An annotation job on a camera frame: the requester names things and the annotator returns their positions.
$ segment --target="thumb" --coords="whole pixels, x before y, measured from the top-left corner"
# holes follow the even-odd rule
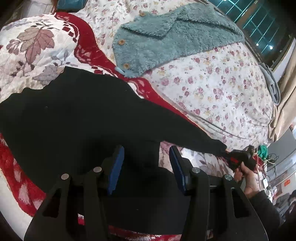
[[[247,168],[247,167],[244,165],[244,162],[241,163],[241,170],[242,170],[242,172],[243,172],[244,174],[246,174],[246,175],[248,175],[248,174],[250,174],[250,173],[252,172],[249,168]]]

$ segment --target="gray folded cloth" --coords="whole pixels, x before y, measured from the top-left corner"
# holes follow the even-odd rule
[[[271,69],[265,63],[259,63],[259,68],[261,69],[265,77],[266,85],[271,95],[272,101],[274,102],[275,105],[279,105],[281,101],[281,93],[279,91],[279,86],[274,79],[274,75]]]

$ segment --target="person's arm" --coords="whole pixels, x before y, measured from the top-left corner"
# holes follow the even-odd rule
[[[242,173],[246,179],[246,187],[244,194],[249,199],[250,203],[254,207],[258,214],[269,239],[271,239],[272,232],[276,231],[280,224],[281,218],[276,208],[268,199],[264,191],[259,191],[255,173],[247,168],[244,163],[241,164]],[[239,170],[236,170],[235,177],[240,177]]]

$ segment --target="beige curtain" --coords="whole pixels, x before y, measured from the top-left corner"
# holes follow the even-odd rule
[[[274,106],[268,136],[277,141],[296,117],[296,47],[293,50],[285,75],[279,81],[281,102]]]

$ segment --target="person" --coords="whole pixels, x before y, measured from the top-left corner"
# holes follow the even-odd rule
[[[246,179],[244,194],[249,199],[256,213],[258,214],[268,236],[269,241],[290,240],[296,236],[296,208],[289,210],[286,221],[283,222],[276,207],[268,199],[264,191],[260,191],[256,176],[253,171],[241,163],[240,170],[237,168],[234,179],[240,181]]]

